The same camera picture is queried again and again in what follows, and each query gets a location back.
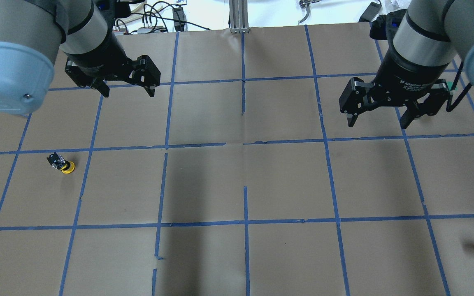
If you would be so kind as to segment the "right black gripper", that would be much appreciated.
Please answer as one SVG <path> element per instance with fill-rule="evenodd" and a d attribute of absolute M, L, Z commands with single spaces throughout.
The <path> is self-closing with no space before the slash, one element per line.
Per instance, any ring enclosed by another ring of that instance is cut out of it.
<path fill-rule="evenodd" d="M 438 80 L 447 64 L 441 66 L 412 65 L 399 59 L 384 58 L 374 83 L 358 77 L 347 82 L 339 97 L 340 112 L 346 115 L 348 127 L 354 127 L 358 116 L 367 112 L 371 99 L 383 106 L 406 105 L 400 118 L 401 129 L 406 129 L 416 118 L 434 116 L 453 95 L 446 80 Z M 419 103 L 417 99 L 427 98 Z"/>

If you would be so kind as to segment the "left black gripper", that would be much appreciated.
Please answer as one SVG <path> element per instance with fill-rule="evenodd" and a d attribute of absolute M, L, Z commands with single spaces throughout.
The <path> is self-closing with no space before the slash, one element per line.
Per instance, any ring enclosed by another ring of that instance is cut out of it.
<path fill-rule="evenodd" d="M 109 97 L 107 81 L 123 81 L 141 86 L 150 97 L 160 86 L 160 70 L 150 56 L 141 55 L 137 60 L 127 57 L 116 37 L 105 37 L 90 49 L 80 49 L 66 41 L 61 45 L 66 54 L 65 73 L 80 88 L 89 87 Z"/>

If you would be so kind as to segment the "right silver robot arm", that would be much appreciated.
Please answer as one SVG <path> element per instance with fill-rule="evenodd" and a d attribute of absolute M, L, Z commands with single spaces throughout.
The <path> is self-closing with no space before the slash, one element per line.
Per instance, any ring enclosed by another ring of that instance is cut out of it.
<path fill-rule="evenodd" d="M 400 126 L 451 112 L 474 87 L 474 0 L 413 0 L 378 16 L 370 37 L 388 50 L 370 83 L 351 78 L 339 97 L 348 126 L 380 107 L 406 107 Z"/>

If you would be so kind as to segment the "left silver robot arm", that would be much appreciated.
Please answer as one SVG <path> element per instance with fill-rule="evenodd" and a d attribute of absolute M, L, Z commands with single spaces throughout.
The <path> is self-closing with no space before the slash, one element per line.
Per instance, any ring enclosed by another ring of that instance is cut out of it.
<path fill-rule="evenodd" d="M 58 52 L 79 88 L 109 96 L 109 81 L 143 87 L 150 96 L 160 71 L 148 55 L 127 57 L 113 32 L 130 0 L 0 0 L 0 113 L 38 110 L 54 79 Z"/>

